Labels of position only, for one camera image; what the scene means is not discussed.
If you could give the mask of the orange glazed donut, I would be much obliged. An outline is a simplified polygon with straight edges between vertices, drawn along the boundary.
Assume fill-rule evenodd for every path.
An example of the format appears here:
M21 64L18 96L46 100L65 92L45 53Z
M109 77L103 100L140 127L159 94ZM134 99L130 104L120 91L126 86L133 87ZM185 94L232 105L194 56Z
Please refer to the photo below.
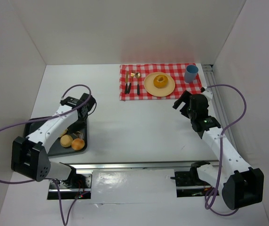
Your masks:
M163 74L157 75L153 80L153 85L159 89L166 87L167 84L168 84L168 77Z

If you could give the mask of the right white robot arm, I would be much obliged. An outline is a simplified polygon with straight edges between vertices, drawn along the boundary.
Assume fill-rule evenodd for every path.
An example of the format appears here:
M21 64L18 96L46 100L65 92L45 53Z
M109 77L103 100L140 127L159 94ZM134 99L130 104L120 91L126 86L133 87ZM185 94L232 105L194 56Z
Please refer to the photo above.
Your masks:
M193 163L190 168L192 178L212 186L212 190L206 195L207 209L211 208L217 195L222 196L230 210L260 203L264 174L242 158L225 136L220 123L209 115L208 103L212 96L209 90L203 90L201 94L185 91L173 105L177 109L184 103L180 113L190 120L193 130L219 160L218 167L213 167L206 161Z

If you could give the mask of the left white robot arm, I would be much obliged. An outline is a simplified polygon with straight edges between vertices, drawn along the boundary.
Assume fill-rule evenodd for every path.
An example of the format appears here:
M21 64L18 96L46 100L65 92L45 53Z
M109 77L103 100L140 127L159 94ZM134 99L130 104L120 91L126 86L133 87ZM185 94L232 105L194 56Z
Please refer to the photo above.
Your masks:
M67 97L60 102L55 118L42 118L42 124L25 137L17 137L12 145L11 169L30 179L62 181L67 187L84 183L86 178L65 163L49 160L48 152L63 149L63 138L78 140L78 151L87 147L87 118L96 106L93 96L84 93L80 99Z

